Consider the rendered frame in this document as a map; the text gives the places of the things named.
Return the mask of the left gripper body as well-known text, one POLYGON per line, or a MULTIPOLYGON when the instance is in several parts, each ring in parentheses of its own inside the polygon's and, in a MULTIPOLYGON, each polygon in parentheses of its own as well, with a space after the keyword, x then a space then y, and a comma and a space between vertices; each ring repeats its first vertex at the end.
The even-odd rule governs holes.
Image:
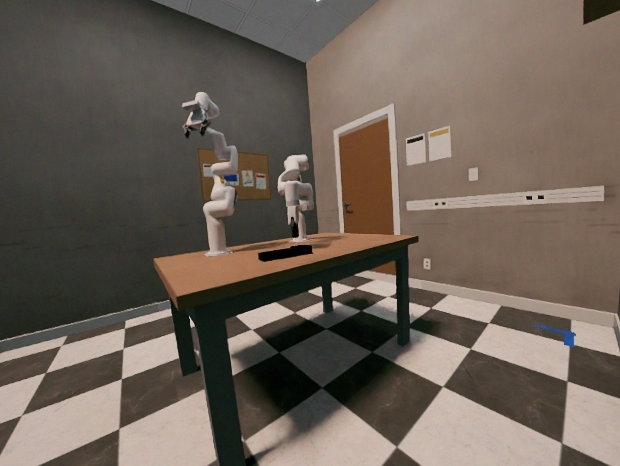
POLYGON ((291 225, 292 217, 294 217, 294 224, 299 223, 299 209, 298 206, 286 206, 288 207, 288 225, 291 225))

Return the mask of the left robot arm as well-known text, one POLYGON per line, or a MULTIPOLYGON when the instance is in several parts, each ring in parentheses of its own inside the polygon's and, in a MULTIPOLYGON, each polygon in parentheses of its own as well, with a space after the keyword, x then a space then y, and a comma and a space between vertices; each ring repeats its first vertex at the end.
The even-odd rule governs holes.
POLYGON ((313 190, 310 183, 302 183, 300 171, 309 169, 309 160, 305 155, 290 156, 284 162, 284 167, 288 170, 278 179, 278 193, 286 197, 286 206, 298 206, 299 209, 299 236, 292 241, 307 241, 305 216, 301 211, 313 210, 313 190), (302 196, 307 198, 299 199, 302 196))

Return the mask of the black three-compartment bin rack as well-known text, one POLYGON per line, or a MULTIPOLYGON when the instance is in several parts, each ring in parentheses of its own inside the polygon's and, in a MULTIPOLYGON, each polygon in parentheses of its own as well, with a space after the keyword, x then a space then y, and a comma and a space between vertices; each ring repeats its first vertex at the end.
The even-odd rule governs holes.
POLYGON ((290 258, 290 257, 308 255, 308 254, 313 254, 312 246, 304 244, 304 245, 290 246, 290 248, 286 248, 286 249, 259 252, 258 259, 263 262, 267 262, 267 261, 285 259, 285 258, 290 258))

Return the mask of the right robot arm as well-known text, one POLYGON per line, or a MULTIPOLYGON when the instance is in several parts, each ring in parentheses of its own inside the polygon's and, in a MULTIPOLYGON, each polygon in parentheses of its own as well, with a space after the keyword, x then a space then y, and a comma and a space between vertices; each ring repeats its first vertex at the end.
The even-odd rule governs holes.
MULTIPOLYGON (((220 115, 219 108, 209 99, 209 96, 203 92, 197 93, 195 101, 183 103, 182 107, 184 110, 195 110, 196 108, 203 109, 208 114, 208 118, 220 115)), ((238 152, 235 146, 226 145, 223 133, 214 131, 209 127, 205 133, 211 138, 217 159, 230 160, 229 162, 212 165, 211 172, 215 184, 211 193, 211 200, 214 202, 208 202, 204 205, 210 245, 210 252, 208 252, 208 255, 219 255, 229 252, 229 250, 226 249, 224 223, 220 217, 231 216, 233 214, 237 199, 236 190, 233 187, 227 187, 228 182, 223 176, 237 173, 238 152)))

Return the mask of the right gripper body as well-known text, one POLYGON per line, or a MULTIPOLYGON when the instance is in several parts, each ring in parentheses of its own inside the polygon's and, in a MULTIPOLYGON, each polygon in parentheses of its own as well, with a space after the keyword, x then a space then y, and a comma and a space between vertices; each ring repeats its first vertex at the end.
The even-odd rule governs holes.
POLYGON ((193 128, 191 131, 200 130, 200 127, 201 127, 200 124, 202 123, 203 125, 205 125, 206 123, 204 122, 204 119, 208 120, 208 115, 203 109, 200 109, 200 108, 198 108, 199 110, 198 109, 196 110, 196 109, 192 110, 192 112, 189 115, 188 121, 187 121, 187 126, 190 126, 193 128))

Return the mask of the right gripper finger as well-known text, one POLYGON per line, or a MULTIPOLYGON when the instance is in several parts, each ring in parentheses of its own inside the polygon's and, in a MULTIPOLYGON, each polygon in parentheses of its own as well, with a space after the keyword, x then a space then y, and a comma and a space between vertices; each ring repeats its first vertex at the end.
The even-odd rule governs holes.
POLYGON ((187 123, 186 123, 186 124, 184 124, 182 127, 183 127, 183 129, 185 130, 184 136, 185 136, 187 139, 189 139, 189 136, 190 136, 190 133, 189 133, 189 132, 190 132, 193 128, 192 128, 192 127, 190 127, 190 126, 187 126, 187 123), (188 131, 188 128, 190 128, 190 129, 189 129, 189 131, 188 131))
POLYGON ((203 125, 203 124, 201 123, 201 124, 200 124, 200 125, 201 125, 201 127, 200 127, 200 131, 199 131, 199 133, 200 133, 202 136, 204 136, 204 133, 205 133, 206 128, 208 128, 208 127, 209 127, 209 125, 211 124, 211 122, 210 122, 209 120, 206 120, 206 119, 204 119, 204 122, 205 122, 206 124, 205 124, 205 125, 203 125))

